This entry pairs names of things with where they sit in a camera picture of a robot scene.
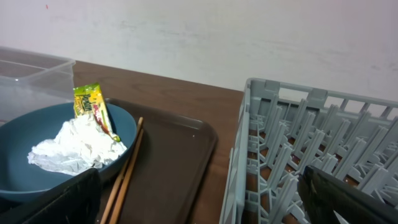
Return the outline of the white napkin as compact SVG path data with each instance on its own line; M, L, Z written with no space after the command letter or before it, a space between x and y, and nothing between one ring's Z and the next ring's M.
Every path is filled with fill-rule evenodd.
M55 138L41 141L28 153L29 164L49 172L78 175L107 166L127 150L105 133L92 114L62 124Z

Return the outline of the wooden chopstick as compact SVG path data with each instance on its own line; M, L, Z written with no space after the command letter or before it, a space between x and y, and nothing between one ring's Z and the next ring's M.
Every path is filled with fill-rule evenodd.
M144 135L144 118L140 117L137 124L137 136L134 149L129 159L118 174L111 193L109 195L105 210L101 217L100 224L117 224L126 198L129 182L132 177L134 166L137 160L142 138Z
M129 162L126 164L126 167L124 168L123 175L121 177L118 177L114 183L116 189L112 190L111 195L109 197L109 201L111 202L111 210L108 212L108 214L110 215L109 224L117 224L119 220L119 216L121 214L121 210L127 195L130 179L132 177L134 166L137 161L137 156L139 153L143 135L144 135L144 130L141 129L139 131L134 152Z

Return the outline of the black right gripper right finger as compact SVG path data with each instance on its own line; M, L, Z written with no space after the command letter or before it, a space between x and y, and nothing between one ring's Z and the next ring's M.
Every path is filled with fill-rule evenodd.
M397 210L326 172L306 166L297 192L311 224L397 224Z

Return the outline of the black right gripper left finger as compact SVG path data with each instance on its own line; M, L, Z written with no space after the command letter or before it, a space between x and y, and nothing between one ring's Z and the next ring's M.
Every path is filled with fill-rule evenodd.
M94 223L100 200L100 174L90 168L35 200L1 214L1 224Z

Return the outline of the yellow green snack wrapper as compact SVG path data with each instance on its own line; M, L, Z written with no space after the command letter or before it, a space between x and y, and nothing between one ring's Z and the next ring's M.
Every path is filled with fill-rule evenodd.
M121 141L120 137L113 132L99 83L75 87L73 89L73 95L73 108L76 117L84 114L92 114L95 117L95 121L101 126L102 130L111 137L111 139L116 142Z

